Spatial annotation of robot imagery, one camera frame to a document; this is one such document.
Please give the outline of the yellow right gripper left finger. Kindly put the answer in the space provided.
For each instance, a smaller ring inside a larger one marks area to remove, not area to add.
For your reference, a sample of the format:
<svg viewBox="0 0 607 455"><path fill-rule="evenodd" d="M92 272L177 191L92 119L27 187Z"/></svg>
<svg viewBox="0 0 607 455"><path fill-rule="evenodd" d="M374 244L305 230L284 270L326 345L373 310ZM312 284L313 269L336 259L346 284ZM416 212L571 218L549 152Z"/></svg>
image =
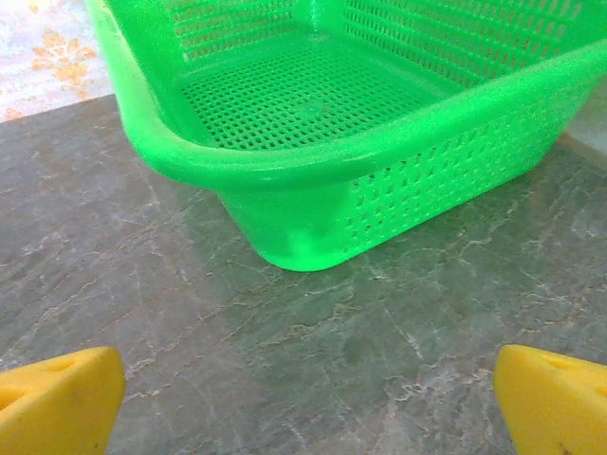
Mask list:
<svg viewBox="0 0 607 455"><path fill-rule="evenodd" d="M113 347L0 372L0 455L104 455L125 387Z"/></svg>

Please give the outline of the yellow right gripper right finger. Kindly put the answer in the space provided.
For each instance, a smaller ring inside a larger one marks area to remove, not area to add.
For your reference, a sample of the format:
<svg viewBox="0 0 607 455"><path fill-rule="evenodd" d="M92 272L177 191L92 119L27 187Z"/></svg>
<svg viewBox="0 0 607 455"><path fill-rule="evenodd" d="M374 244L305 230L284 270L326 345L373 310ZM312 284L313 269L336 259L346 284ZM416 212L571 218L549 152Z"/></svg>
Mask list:
<svg viewBox="0 0 607 455"><path fill-rule="evenodd" d="M506 345L493 388L517 455L607 455L607 365Z"/></svg>

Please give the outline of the green plastic mesh basket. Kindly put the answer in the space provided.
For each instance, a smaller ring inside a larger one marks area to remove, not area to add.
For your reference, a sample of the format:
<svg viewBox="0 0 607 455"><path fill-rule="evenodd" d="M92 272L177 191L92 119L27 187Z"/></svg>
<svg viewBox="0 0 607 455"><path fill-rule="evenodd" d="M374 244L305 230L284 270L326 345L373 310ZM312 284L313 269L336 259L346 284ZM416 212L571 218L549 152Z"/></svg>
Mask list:
<svg viewBox="0 0 607 455"><path fill-rule="evenodd" d="M607 0L85 4L141 159L292 271L527 173L607 75Z"/></svg>

